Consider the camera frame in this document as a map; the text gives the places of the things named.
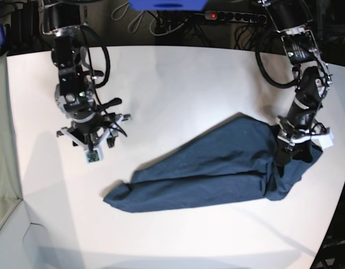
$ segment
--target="blue box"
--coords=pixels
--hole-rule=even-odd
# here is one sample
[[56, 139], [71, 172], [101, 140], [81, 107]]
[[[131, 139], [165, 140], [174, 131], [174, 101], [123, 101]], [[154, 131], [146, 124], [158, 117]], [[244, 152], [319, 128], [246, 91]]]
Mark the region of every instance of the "blue box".
[[200, 11], [208, 0], [129, 0], [135, 10], [192, 10]]

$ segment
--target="white table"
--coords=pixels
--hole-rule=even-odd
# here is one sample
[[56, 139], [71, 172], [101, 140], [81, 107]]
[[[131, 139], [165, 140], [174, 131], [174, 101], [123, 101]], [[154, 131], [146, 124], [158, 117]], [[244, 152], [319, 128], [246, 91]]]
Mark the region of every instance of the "white table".
[[[24, 200], [31, 221], [50, 232], [62, 268], [309, 268], [345, 181], [345, 68], [317, 119], [333, 129], [327, 149], [283, 201], [258, 200], [186, 210], [129, 214], [103, 203], [119, 179], [238, 112], [274, 123], [293, 89], [271, 87], [254, 54], [183, 47], [112, 47], [109, 83], [129, 134], [105, 159], [87, 165], [79, 147], [55, 133], [70, 121], [54, 102], [58, 70], [50, 53], [8, 58], [13, 122]], [[92, 49], [104, 70], [101, 49]], [[291, 78], [286, 57], [264, 55], [278, 81]]]

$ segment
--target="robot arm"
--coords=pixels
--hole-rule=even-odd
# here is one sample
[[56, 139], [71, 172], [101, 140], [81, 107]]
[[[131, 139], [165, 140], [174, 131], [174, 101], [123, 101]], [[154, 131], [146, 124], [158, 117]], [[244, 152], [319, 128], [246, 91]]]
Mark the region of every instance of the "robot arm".
[[[278, 151], [275, 163], [285, 166], [299, 152], [304, 151], [305, 142], [316, 139], [323, 148], [333, 145], [330, 129], [316, 121], [316, 115], [323, 107], [322, 101], [330, 89], [332, 80], [327, 65], [321, 60], [313, 33], [307, 28], [312, 17], [304, 0], [259, 2], [271, 17], [275, 32], [281, 36], [295, 77], [288, 84], [273, 81], [263, 68], [257, 48], [256, 59], [265, 79], [275, 87], [296, 89], [296, 96], [287, 116], [277, 119], [281, 130], [277, 137]], [[271, 31], [267, 31], [262, 39], [270, 33]], [[308, 67], [302, 72], [301, 64], [308, 62], [315, 62], [316, 66]]]
[[[113, 147], [118, 132], [125, 134], [119, 124], [129, 118], [129, 115], [106, 112], [107, 108], [121, 104], [122, 100], [115, 98], [102, 104], [96, 95], [96, 89], [104, 86], [109, 79], [108, 50], [102, 45], [106, 60], [104, 75], [92, 69], [85, 35], [90, 34], [98, 41], [100, 39], [91, 28], [81, 24], [79, 6], [52, 1], [43, 5], [44, 32], [54, 35], [52, 61], [58, 68], [59, 76], [55, 102], [62, 113], [72, 119], [71, 126], [62, 128], [57, 136], [65, 135], [72, 140], [73, 146], [81, 146], [88, 163], [100, 161], [102, 144], [106, 141], [109, 147]], [[85, 44], [77, 39], [78, 31], [82, 32]], [[89, 63], [85, 63], [86, 52]], [[87, 67], [88, 71], [84, 71], [82, 66]], [[104, 80], [95, 84], [98, 76], [104, 76]]]

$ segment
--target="power strip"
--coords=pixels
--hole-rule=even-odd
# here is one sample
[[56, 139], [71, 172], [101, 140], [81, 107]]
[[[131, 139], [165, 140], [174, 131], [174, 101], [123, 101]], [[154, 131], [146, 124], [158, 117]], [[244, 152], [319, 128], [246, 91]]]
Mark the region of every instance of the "power strip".
[[267, 24], [267, 16], [253, 13], [205, 11], [205, 19], [208, 21], [231, 21], [250, 24]]

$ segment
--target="blue object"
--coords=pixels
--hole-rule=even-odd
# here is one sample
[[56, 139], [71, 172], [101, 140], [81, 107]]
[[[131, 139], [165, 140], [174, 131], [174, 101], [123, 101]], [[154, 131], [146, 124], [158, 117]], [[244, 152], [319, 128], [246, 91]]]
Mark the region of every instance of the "blue object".
[[135, 10], [202, 10], [208, 0], [129, 0]]
[[238, 118], [188, 143], [114, 188], [104, 202], [128, 212], [149, 212], [285, 198], [322, 155], [312, 142], [284, 168], [277, 167], [278, 127]]
[[6, 34], [4, 33], [3, 25], [0, 24], [0, 46], [2, 47], [6, 43]]

